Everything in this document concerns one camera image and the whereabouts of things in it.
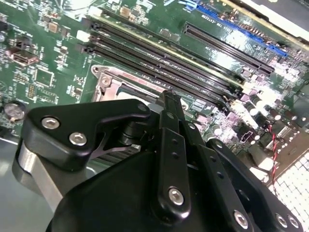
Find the chip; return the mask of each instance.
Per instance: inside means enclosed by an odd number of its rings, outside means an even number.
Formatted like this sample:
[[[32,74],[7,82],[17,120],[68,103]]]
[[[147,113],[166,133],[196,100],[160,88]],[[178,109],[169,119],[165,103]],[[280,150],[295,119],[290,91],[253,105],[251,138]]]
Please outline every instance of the chip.
[[[170,32],[166,29],[161,29],[160,30],[160,34],[163,35],[164,37],[169,37],[170,36]]]
[[[120,8],[120,15],[124,18],[129,18],[130,12],[130,9],[125,6]]]
[[[58,32],[58,24],[54,23],[54,22],[50,22],[48,24],[48,30],[53,32],[53,33],[57,33]]]
[[[171,40],[175,41],[175,42],[178,42],[179,39],[180,39],[180,35],[178,35],[178,34],[171,34],[171,35],[169,36],[169,38],[170,38]]]

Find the pcie slot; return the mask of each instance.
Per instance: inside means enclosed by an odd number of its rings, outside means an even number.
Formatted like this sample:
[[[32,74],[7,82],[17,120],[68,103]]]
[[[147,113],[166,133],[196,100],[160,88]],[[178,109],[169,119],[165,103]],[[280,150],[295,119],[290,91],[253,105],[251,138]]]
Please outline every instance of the pcie slot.
[[[151,67],[151,66],[146,66],[144,64],[138,63],[138,62],[134,62],[126,57],[123,57],[119,54],[116,54],[114,52],[112,52],[109,49],[104,49],[98,46],[83,46],[83,45],[78,45],[78,49],[81,49],[82,52],[87,52],[87,53],[95,53],[99,56],[102,57],[106,57],[106,58],[110,58],[116,62],[119,62],[121,64],[126,65],[127,67],[133,69],[134,71],[141,73],[145,76],[150,77],[151,79],[157,79],[159,80],[161,83],[169,85],[169,86],[174,86],[175,89],[178,89],[182,92],[185,93],[189,93],[191,96],[194,96],[198,99],[201,99],[205,102],[208,102],[211,105],[217,106],[219,108],[223,108],[225,107],[225,103],[222,101],[218,101],[215,99],[212,99],[204,94],[201,94],[200,92],[197,92],[195,89],[192,89],[188,86],[184,86],[183,84],[175,81],[175,80],[171,80],[168,77],[165,77],[163,75],[160,74],[160,70],[158,68],[155,67]]]
[[[280,55],[280,56],[283,56],[283,57],[287,57],[288,54],[285,53],[284,51],[282,51],[281,49],[279,49],[278,47],[272,45],[272,44],[266,44],[265,41],[250,33],[249,31],[246,31],[244,29],[242,29],[241,27],[237,26],[236,24],[228,21],[228,20],[225,20],[225,19],[221,19],[217,13],[215,12],[212,12],[211,10],[209,9],[206,9],[205,7],[201,6],[201,5],[198,5],[197,6],[197,10],[210,16],[211,18],[213,18],[214,20],[216,21],[219,21],[220,23],[223,23],[224,25],[227,25],[228,27],[232,28],[233,30],[237,30],[239,31],[240,33],[244,34],[245,36],[249,37],[250,39],[253,39],[254,41],[256,41],[257,43],[261,44],[262,46],[265,46],[267,49],[269,49],[270,51]]]
[[[255,59],[246,53],[232,47],[231,45],[218,40],[217,38],[213,37],[209,33],[197,28],[196,26],[186,22],[184,27],[184,34],[190,36],[191,38],[217,50],[220,51],[235,60],[245,64],[249,68],[262,72],[266,75],[270,75],[275,71],[274,68],[270,67],[269,65]]]
[[[154,56],[160,57],[163,61],[166,61],[172,65],[178,66],[181,68],[183,72],[185,72],[187,75],[191,76],[192,78],[202,80],[203,83],[207,84],[207,81],[214,83],[215,85],[218,85],[222,89],[226,89],[230,92],[234,92],[234,88],[231,88],[230,83],[227,83],[211,73],[204,72],[184,61],[181,59],[178,59],[176,57],[170,56],[169,54],[166,54],[164,51],[161,51],[160,49],[157,49],[143,41],[137,40],[136,38],[127,35],[124,32],[121,32],[119,30],[116,30],[108,25],[104,25],[104,27],[101,28],[96,28],[94,29],[96,33],[99,34],[109,34],[109,35],[114,35],[120,38],[123,38],[124,40],[139,46],[143,48],[143,50],[147,53],[152,53]]]
[[[165,38],[165,37],[163,37],[163,36],[161,36],[159,34],[156,34],[156,33],[152,32],[152,31],[150,31],[150,30],[148,30],[148,29],[146,29],[146,28],[144,28],[142,26],[139,26],[139,25],[137,25],[135,23],[132,23],[132,22],[128,21],[127,19],[125,19],[125,18],[123,18],[123,17],[121,17],[121,16],[119,16],[119,15],[117,15],[117,14],[111,12],[111,11],[108,11],[106,9],[101,9],[101,10],[102,10],[102,14],[108,15],[108,16],[110,16],[112,18],[115,18],[118,21],[120,21],[120,22],[122,22],[122,23],[124,23],[124,24],[126,24],[128,26],[136,28],[136,29],[138,29],[139,31],[141,31],[143,33],[151,35],[154,38],[157,38],[157,39],[165,42],[166,44],[168,44],[168,45],[170,45],[170,46],[172,46],[174,48],[179,49],[179,52],[181,52],[182,54],[186,55],[192,61],[194,61],[194,62],[196,62],[196,63],[198,63],[200,65],[203,65],[205,67],[213,69],[213,70],[219,72],[220,74],[223,74],[223,75],[226,75],[226,76],[231,76],[231,77],[237,79],[237,81],[240,84],[242,84],[245,81],[244,78],[242,78],[240,75],[230,71],[229,69],[221,67],[220,65],[216,64],[215,62],[213,62],[211,60],[205,59],[203,56],[201,56],[201,55],[199,55],[199,54],[197,54],[195,52],[192,52],[191,50],[189,50],[189,49],[187,49],[185,47],[182,47],[182,46],[180,46],[179,44],[177,44],[175,42],[169,41],[167,38]]]
[[[107,37],[91,36],[90,41],[92,41],[94,43],[99,43],[99,44],[104,45],[104,46],[112,47],[113,49],[119,50],[120,52],[125,52],[127,54],[130,54],[133,57],[139,58],[143,62],[148,62],[149,64],[153,65],[154,67],[157,67],[160,70],[163,70],[169,76],[175,76],[178,79],[182,80],[182,82],[188,82],[190,84],[192,83],[193,85],[198,86],[201,90],[203,90],[205,92],[209,92],[209,94],[212,95],[212,97],[216,96],[216,98],[221,99],[222,96],[227,95],[226,92],[219,91],[218,89],[215,89],[213,86],[207,85],[207,87],[205,87],[203,85],[203,83],[201,83],[200,81],[195,80],[193,78],[188,78],[188,76],[186,74],[183,74],[179,70],[173,69],[172,67],[163,64],[162,62],[155,59],[155,57],[147,56],[144,53],[133,50],[132,48],[130,48],[130,47],[128,47],[128,46],[126,46],[122,43],[113,41],[113,40],[111,40]]]

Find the black pcie slot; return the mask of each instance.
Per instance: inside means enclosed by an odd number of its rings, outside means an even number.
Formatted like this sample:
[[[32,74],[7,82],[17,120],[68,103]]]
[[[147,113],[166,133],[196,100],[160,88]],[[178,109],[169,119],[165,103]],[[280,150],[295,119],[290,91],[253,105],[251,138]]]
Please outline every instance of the black pcie slot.
[[[204,72],[192,65],[189,65],[188,63],[184,62],[183,60],[173,57],[169,54],[166,54],[164,51],[161,51],[158,48],[155,48],[143,41],[137,40],[136,38],[120,31],[120,30],[116,30],[113,27],[104,24],[104,27],[102,28],[96,28],[94,29],[95,32],[98,32],[98,34],[100,34],[100,32],[104,32],[107,34],[111,34],[114,36],[118,36],[122,39],[125,39],[126,41],[139,46],[141,48],[143,48],[143,50],[147,53],[152,53],[154,56],[160,57],[163,61],[166,61],[170,64],[173,64],[175,66],[178,66],[182,69],[183,72],[185,72],[187,75],[191,76],[191,78],[195,78],[195,79],[200,79],[202,80],[202,82],[204,84],[207,84],[207,81],[214,83],[214,85],[219,86],[222,89],[226,89],[230,92],[234,92],[235,88],[231,87],[230,83],[227,83],[226,81],[223,81],[219,78],[217,78],[216,76],[214,76],[213,74],[209,73],[209,72]]]
[[[163,75],[159,74],[159,70],[154,68],[154,71],[151,69],[151,67],[147,67],[145,65],[142,65],[140,63],[134,62],[126,57],[122,57],[119,54],[113,53],[112,51],[108,50],[108,49],[104,49],[98,46],[92,47],[92,46],[83,46],[83,45],[78,45],[78,49],[81,50],[82,52],[87,52],[87,53],[95,53],[99,56],[102,57],[106,57],[106,58],[110,58],[112,60],[115,60],[116,62],[122,63],[126,66],[128,66],[129,68],[135,70],[138,73],[142,73],[145,76],[148,76],[152,79],[157,79],[160,82],[162,82],[163,84],[169,85],[169,86],[173,86],[176,89],[188,93],[191,96],[194,96],[196,98],[199,98],[205,102],[208,102],[211,105],[217,106],[219,109],[222,109],[225,107],[224,102],[222,101],[218,101],[215,99],[212,99],[204,94],[201,94],[199,92],[196,92],[195,90],[192,90],[190,87],[188,86],[184,86],[181,83],[175,81],[175,80],[171,80],[167,77],[164,77]]]
[[[184,34],[191,38],[211,47],[223,54],[226,54],[235,60],[245,64],[249,68],[264,73],[266,75],[272,74],[275,69],[269,65],[259,61],[258,59],[247,55],[246,53],[232,47],[231,45],[218,40],[209,33],[197,28],[196,26],[186,22],[184,26]]]
[[[138,59],[142,60],[143,62],[149,63],[153,67],[157,67],[158,69],[163,70],[167,75],[176,77],[181,82],[187,82],[187,83],[193,84],[195,86],[198,86],[198,88],[200,88],[204,92],[208,92],[209,95],[211,95],[212,98],[213,98],[213,96],[216,96],[217,99],[221,99],[222,96],[226,95],[226,92],[219,91],[219,90],[217,90],[217,89],[215,89],[211,86],[207,86],[207,88],[206,88],[206,87],[204,87],[204,85],[200,81],[195,80],[193,78],[188,78],[188,76],[186,74],[183,74],[178,70],[175,70],[175,69],[173,69],[173,68],[171,68],[167,65],[164,65],[160,61],[158,61],[154,58],[151,58],[151,57],[149,57],[149,56],[147,56],[147,55],[145,55],[141,52],[137,52],[137,51],[133,50],[132,48],[127,47],[127,46],[125,46],[125,45],[123,45],[119,42],[110,40],[107,37],[93,37],[93,36],[91,36],[90,41],[94,42],[94,43],[99,43],[99,44],[104,45],[104,46],[111,47],[111,48],[116,49],[116,50],[119,50],[119,52],[125,52],[127,54],[130,54],[132,57],[138,58]]]
[[[197,63],[199,63],[199,64],[201,64],[201,65],[203,65],[205,67],[211,68],[211,69],[213,69],[213,70],[215,70],[215,71],[217,71],[217,72],[219,72],[221,74],[224,74],[224,75],[227,75],[227,76],[231,76],[231,77],[237,79],[240,84],[242,84],[245,81],[245,79],[243,77],[241,77],[240,75],[238,75],[237,73],[234,73],[234,72],[230,71],[229,69],[226,69],[226,68],[216,64],[215,62],[213,62],[211,60],[207,60],[203,56],[201,56],[201,55],[199,55],[199,54],[197,54],[195,52],[192,52],[191,50],[189,50],[189,49],[187,49],[185,47],[182,47],[179,44],[177,44],[175,42],[172,42],[172,41],[168,40],[167,38],[165,38],[165,37],[163,37],[161,35],[158,35],[158,34],[152,32],[152,31],[150,31],[150,30],[148,30],[148,29],[146,29],[146,28],[144,28],[142,26],[139,26],[139,25],[137,25],[135,23],[132,23],[132,22],[128,21],[127,19],[125,19],[125,18],[123,18],[123,17],[121,17],[121,16],[119,16],[119,15],[117,15],[117,14],[111,12],[111,11],[108,11],[106,9],[101,9],[101,10],[102,10],[102,14],[103,15],[108,15],[108,16],[110,16],[112,18],[115,18],[115,19],[119,20],[120,22],[122,22],[122,23],[124,23],[124,24],[126,24],[128,26],[136,28],[136,29],[138,29],[139,31],[141,31],[143,33],[151,35],[154,38],[157,38],[157,39],[165,42],[166,44],[168,44],[168,45],[170,45],[170,46],[172,46],[174,48],[179,49],[180,52],[182,52],[183,54],[188,56],[191,60],[193,60],[193,61],[195,61],[195,62],[197,62]]]

